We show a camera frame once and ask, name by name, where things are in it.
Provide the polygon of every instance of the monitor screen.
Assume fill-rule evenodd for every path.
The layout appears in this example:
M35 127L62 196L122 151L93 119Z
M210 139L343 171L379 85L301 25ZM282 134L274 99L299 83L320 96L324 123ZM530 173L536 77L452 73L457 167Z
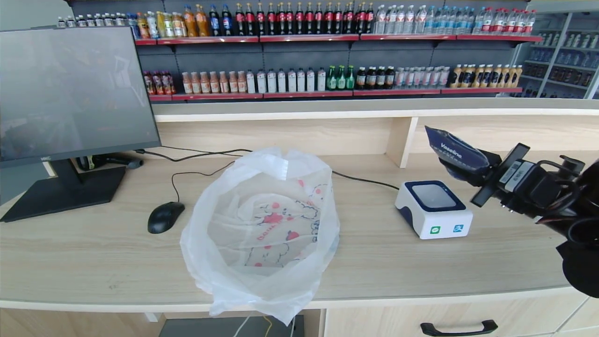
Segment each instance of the monitor screen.
M0 32L0 167L159 145L129 27Z

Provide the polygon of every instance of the wire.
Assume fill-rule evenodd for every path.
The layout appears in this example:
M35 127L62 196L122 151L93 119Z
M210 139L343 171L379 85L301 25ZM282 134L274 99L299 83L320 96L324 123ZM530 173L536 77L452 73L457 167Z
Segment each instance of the wire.
M267 337L267 336L268 336L268 333L270 332L270 328L272 328L272 327L273 327L273 322L271 322L271 321L268 319L268 317L266 317L266 316L262 316L262 318L264 318L264 319L265 319L267 322L269 322L269 323L270 323L270 325L268 326L268 329L266 329L266 333L264 334L264 337Z
M241 331L241 328L242 328L244 325L246 325L246 323L247 323L247 320L249 320L249 319L250 319L250 316L246 317L246 320L245 320L245 321L243 321L243 323L242 323L242 324L239 326L239 328L237 329L237 332L235 332L235 334L233 335L233 337L237 337L237 335L239 334L239 331Z
M175 176L179 175L179 174L201 174L203 176L209 177L209 176L213 176L216 173L226 169L227 167L229 167L231 164L233 164L235 161L230 162L229 164L221 167L220 169L212 172L212 173L202 173L202 172L194 172L194 171L190 171L190 172L177 172L177 173L173 173L173 175L171 176L171 184L173 185L173 189L175 190L175 193L177 194L177 202L180 202L180 197L179 197L179 191L177 190L177 187L175 186Z

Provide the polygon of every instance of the green bottle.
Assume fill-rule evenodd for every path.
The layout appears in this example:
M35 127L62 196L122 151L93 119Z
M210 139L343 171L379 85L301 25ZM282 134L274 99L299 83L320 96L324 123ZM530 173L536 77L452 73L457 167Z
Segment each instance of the green bottle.
M337 88L337 79L335 79L335 66L329 67L329 78L326 81L326 86L329 90L335 90Z
M347 79L345 81L345 88L347 90L353 90L353 85L355 83L354 79L353 79L353 65L350 65L347 68L349 74L347 74Z
M339 75L337 76L337 89L338 90L345 90L345 66L344 65L340 65L339 66Z

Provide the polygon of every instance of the white plastic bag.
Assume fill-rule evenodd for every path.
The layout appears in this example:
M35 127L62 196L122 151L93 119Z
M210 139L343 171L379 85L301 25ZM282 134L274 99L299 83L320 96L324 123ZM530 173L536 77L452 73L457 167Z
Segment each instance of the white plastic bag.
M298 151L252 152L204 190L181 234L210 315L236 306L289 324L314 297L339 240L331 168Z

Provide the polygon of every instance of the cabinet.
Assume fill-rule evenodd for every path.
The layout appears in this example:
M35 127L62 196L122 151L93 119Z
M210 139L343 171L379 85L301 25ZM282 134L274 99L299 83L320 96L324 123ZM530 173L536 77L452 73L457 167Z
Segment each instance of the cabinet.
M550 334L585 299L577 293L497 302L329 309L325 337L424 336L420 324L425 322L442 332L470 332L482 330L484 320L499 326L488 337Z

